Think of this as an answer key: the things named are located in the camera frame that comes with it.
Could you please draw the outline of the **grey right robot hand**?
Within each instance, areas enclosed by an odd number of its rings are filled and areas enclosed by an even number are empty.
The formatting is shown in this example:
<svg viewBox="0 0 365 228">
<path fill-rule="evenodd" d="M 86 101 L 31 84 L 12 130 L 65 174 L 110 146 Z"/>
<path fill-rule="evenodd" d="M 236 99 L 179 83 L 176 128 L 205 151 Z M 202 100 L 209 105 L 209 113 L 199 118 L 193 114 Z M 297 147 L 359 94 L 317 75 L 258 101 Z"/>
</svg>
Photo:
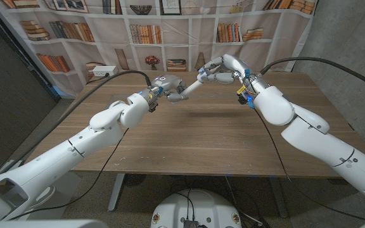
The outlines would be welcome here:
<svg viewBox="0 0 365 228">
<path fill-rule="evenodd" d="M 214 73 L 210 72 L 211 69 L 218 67 L 230 70 L 231 73 L 218 71 L 215 71 Z M 198 71 L 197 80 L 199 82 L 205 82 L 207 80 L 219 82 L 221 84 L 232 84 L 238 79 L 242 85 L 249 86 L 250 72 L 246 75 L 246 70 L 249 70 L 246 63 L 233 55 L 224 54 L 204 64 Z"/>
</svg>

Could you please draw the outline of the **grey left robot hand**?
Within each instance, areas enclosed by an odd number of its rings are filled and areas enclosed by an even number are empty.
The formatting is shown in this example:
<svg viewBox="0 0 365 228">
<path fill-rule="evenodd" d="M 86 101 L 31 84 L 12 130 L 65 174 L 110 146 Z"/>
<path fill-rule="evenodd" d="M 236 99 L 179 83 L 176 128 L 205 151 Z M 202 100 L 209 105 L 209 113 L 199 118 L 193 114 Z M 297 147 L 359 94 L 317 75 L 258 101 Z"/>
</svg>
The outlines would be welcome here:
<svg viewBox="0 0 365 228">
<path fill-rule="evenodd" d="M 162 96 L 170 103 L 177 103 L 188 99 L 187 95 L 182 94 L 186 88 L 186 84 L 181 78 L 166 74 L 153 79 L 151 86 L 143 94 L 146 96 L 149 105 Z"/>
</svg>

